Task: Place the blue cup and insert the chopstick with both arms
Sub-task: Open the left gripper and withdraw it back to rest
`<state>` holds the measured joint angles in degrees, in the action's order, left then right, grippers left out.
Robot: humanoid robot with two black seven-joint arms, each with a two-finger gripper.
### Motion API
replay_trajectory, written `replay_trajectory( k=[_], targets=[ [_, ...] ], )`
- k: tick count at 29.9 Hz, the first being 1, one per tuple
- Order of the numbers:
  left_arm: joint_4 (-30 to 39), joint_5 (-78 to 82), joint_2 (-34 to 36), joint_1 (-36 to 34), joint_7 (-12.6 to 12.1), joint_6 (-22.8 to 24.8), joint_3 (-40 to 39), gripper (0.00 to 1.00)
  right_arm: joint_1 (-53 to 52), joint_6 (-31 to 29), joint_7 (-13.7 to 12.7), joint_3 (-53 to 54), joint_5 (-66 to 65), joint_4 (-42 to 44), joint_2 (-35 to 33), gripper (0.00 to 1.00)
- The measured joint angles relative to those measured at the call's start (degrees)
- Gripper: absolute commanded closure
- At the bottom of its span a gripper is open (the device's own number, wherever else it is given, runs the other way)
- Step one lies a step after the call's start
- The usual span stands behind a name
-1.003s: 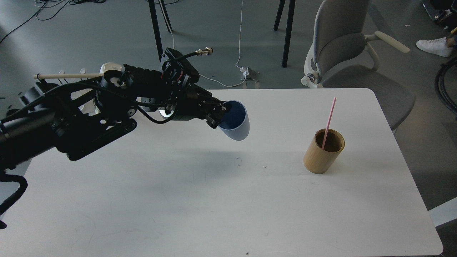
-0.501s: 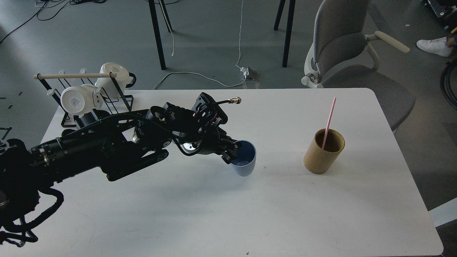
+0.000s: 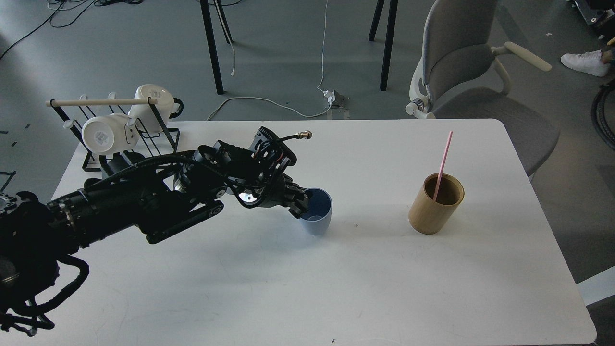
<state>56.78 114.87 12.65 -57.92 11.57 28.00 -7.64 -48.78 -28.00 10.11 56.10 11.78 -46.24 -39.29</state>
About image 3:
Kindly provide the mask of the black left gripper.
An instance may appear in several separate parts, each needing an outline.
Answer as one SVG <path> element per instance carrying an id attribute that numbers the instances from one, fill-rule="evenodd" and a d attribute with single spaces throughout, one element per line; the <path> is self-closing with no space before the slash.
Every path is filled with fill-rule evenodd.
<path id="1" fill-rule="evenodd" d="M 231 175 L 231 193 L 245 208 L 288 208 L 295 219 L 309 212 L 310 197 L 305 189 L 285 174 L 297 162 L 286 145 L 291 139 L 308 139 L 308 131 L 279 138 L 262 126 L 257 130 L 248 154 L 242 157 L 238 175 Z"/>

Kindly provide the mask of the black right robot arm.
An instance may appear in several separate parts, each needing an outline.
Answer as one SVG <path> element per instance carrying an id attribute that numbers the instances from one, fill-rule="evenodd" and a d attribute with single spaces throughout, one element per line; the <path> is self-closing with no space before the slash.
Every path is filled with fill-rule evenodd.
<path id="1" fill-rule="evenodd" d="M 608 124 L 605 114 L 605 104 L 608 96 L 614 92 L 615 80 L 599 87 L 598 93 L 593 98 L 590 110 L 590 119 L 593 128 L 599 138 L 613 151 L 615 150 L 615 134 Z"/>

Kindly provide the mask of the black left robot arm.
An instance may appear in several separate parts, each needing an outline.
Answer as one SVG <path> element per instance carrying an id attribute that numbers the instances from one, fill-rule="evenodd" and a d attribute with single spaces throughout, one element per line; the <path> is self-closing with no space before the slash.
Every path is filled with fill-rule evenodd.
<path id="1" fill-rule="evenodd" d="M 295 218 L 310 210 L 312 193 L 285 174 L 296 164 L 286 146 L 310 131 L 279 138 L 261 127 L 248 149 L 218 140 L 146 158 L 117 153 L 102 164 L 101 179 L 48 203 L 34 193 L 1 195 L 1 328 L 34 336 L 53 329 L 46 313 L 81 287 L 88 264 L 74 254 L 136 226 L 150 244 L 218 215 L 232 194 L 244 208 L 283 206 Z"/>

